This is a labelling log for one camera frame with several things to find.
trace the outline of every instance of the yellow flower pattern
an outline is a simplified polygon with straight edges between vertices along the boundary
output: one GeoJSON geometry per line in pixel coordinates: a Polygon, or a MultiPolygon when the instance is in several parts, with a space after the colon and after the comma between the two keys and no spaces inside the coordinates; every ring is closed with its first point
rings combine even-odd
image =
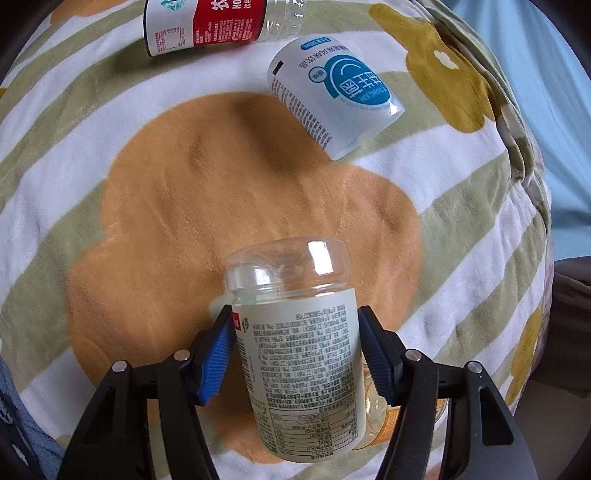
{"type": "Polygon", "coordinates": [[[525,328],[521,332],[521,337],[517,348],[515,350],[515,356],[511,363],[511,385],[505,396],[505,402],[507,405],[511,405],[521,392],[521,389],[525,385],[527,378],[530,373],[531,364],[534,359],[535,344],[540,334],[540,326],[542,325],[542,310],[536,309],[534,313],[530,315],[525,323],[525,328]]]}
{"type": "Polygon", "coordinates": [[[443,42],[432,23],[384,4],[372,5],[369,14],[408,51],[408,72],[448,124],[472,133],[484,126],[485,117],[495,119],[490,86],[461,53],[443,42]]]}

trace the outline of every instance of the blue circular logo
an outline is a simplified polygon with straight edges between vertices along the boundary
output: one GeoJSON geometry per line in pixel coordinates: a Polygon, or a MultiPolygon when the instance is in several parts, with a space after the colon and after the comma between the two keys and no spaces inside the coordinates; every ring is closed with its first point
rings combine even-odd
{"type": "Polygon", "coordinates": [[[326,70],[322,67],[314,67],[308,72],[308,78],[314,83],[322,83],[326,80],[326,70]]]}
{"type": "Polygon", "coordinates": [[[333,98],[342,95],[363,105],[382,105],[390,100],[385,83],[365,63],[351,55],[332,57],[324,70],[327,72],[324,85],[333,98]]]}

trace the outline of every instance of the blue cloth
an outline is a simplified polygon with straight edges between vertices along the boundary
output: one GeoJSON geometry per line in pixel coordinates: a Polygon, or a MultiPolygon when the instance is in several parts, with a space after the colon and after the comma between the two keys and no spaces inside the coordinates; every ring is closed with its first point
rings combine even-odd
{"type": "Polygon", "coordinates": [[[591,255],[591,80],[529,0],[444,3],[492,49],[540,145],[555,259],[591,255]]]}
{"type": "Polygon", "coordinates": [[[12,382],[8,366],[0,357],[0,391],[10,399],[16,409],[18,424],[22,428],[21,436],[37,457],[37,461],[47,480],[56,480],[60,470],[64,449],[45,433],[27,411],[21,397],[12,382]]]}

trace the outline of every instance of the plastic bottle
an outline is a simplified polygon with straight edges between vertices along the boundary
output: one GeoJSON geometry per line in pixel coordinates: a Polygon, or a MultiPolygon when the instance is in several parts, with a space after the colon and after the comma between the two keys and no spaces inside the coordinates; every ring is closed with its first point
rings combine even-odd
{"type": "Polygon", "coordinates": [[[305,0],[147,0],[144,40],[151,57],[213,43],[295,37],[305,0]]]}
{"type": "Polygon", "coordinates": [[[304,35],[283,47],[267,71],[273,94],[338,160],[395,122],[404,106],[343,43],[304,35]]]}
{"type": "MultiPolygon", "coordinates": [[[[389,406],[386,400],[378,394],[365,362],[363,362],[363,383],[365,385],[365,435],[355,450],[389,442],[400,413],[400,407],[389,406]]],[[[447,400],[437,400],[435,421],[443,415],[446,407],[447,400]]]]}
{"type": "Polygon", "coordinates": [[[352,450],[365,432],[363,366],[344,242],[288,238],[233,253],[226,281],[263,444],[292,462],[352,450]]]}

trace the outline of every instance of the metal screw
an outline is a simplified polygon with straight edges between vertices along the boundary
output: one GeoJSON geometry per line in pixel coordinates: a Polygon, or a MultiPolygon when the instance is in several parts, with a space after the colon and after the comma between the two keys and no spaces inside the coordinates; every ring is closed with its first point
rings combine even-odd
{"type": "Polygon", "coordinates": [[[482,373],[482,365],[476,361],[468,362],[468,370],[476,374],[482,373]]]}
{"type": "Polygon", "coordinates": [[[406,356],[406,358],[412,360],[413,362],[418,362],[423,357],[421,352],[415,350],[414,348],[407,350],[404,356],[406,356]]]}
{"type": "Polygon", "coordinates": [[[189,360],[191,357],[191,352],[183,348],[182,350],[177,350],[173,357],[176,361],[184,362],[185,360],[189,360]]]}
{"type": "Polygon", "coordinates": [[[111,367],[111,370],[113,372],[124,372],[125,369],[127,368],[127,362],[125,360],[117,360],[113,366],[111,367]]]}

